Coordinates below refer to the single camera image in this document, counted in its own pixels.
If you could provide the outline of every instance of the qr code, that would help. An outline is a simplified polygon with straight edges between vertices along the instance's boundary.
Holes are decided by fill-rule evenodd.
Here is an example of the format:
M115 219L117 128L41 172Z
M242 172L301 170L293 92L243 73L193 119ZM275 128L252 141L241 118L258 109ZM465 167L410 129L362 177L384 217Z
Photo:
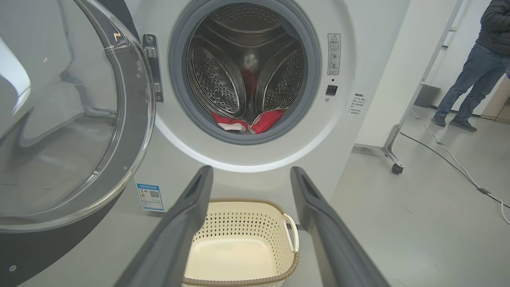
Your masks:
M153 192L152 190L149 190L149 191L150 191L150 197L159 198L159 193L158 192Z

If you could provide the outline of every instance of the black cable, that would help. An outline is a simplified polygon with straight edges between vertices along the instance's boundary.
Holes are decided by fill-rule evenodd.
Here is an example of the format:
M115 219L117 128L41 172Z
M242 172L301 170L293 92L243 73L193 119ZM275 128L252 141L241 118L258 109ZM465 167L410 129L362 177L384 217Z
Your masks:
M412 137L410 137L410 136L408 136L408 135L406 135L406 134L403 134L403 133L401 133L401 132L400 132L400 134L401 134L401 135L403 135L403 136L405 136L405 137L407 137L408 139L414 140L415 142L417 142L417 143L421 144L422 146L424 146L424 147L428 148L429 150L433 151L435 154L437 154L437 155L439 155L440 157L442 157L442 158L443 158L444 160L446 160L446 162L447 162L447 163L449 163L449 164L450 164L450 165L451 165L454 169L458 170L458 172L460 172L460 173L461 173L461 174L462 174L462 175L463 175L463 176L464 176L464 177L465 177L465 178L466 178L466 179L467 179L467 180L468 180L468 181L469 181L469 182L470 182L470 183L471 183L471 184L472 184L475 188L476 188L476 190L478 190L478 191L480 191L480 192L482 192L483 194L485 194L485 195L487 195L487 196L488 196L488 194L487 194L487 193L485 193L485 192L483 192L483 191L479 190L479 189L478 189L478 187L476 186L476 184L475 184L473 181L471 181L471 179L470 179L467 175L465 175L465 174L464 174L464 173L463 173L463 172L462 172L462 171L461 171L458 167L456 167L453 163L451 163L448 159L446 159L446 157L442 156L440 153L438 153L437 151L433 150L433 149L432 149L431 147L429 147L428 145L426 145L426 144L424 144L424 143L422 143L422 142L420 142L420 141L418 141L418 140L416 140L416 139L414 139L414 138L412 138ZM489 197L490 197L490 198L492 198L494 201L496 201L496 202L498 202L498 203L501 203L501 202L497 201L496 199L494 199L493 197L491 197L491 196L489 196Z

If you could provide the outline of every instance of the basket handle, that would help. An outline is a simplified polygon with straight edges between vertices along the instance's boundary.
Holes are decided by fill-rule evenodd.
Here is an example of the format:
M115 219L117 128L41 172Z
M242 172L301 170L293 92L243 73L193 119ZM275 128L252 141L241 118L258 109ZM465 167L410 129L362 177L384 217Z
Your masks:
M285 231L287 232L287 238L289 239L290 248L293 253L296 253L299 251L299 235L297 234L296 224L294 223L292 217L288 216L286 213L284 213L284 218L285 226L287 225L285 220L287 220L290 223L290 226L292 227L292 233L294 235L294 246L292 246L292 241L290 239L289 229L287 228L287 226L285 227Z

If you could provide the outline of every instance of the door hinge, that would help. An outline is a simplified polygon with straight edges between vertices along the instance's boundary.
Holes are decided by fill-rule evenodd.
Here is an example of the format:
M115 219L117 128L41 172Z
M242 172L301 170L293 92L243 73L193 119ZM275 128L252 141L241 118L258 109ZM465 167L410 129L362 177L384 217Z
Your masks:
M161 85L161 71L159 66L158 41L153 34L143 35L143 51L149 61L152 79L154 80L154 94L157 102L163 101L163 87Z

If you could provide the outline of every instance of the person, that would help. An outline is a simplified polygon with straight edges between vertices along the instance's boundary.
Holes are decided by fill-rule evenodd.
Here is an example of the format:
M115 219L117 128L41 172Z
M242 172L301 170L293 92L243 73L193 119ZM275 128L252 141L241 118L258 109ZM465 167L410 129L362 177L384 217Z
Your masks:
M462 102L450 124L476 131L468 118L485 99L510 64L510 0L492 0L481 18L481 30L455 84L448 90L432 121L446 126L445 117L453 104L471 86L473 89Z

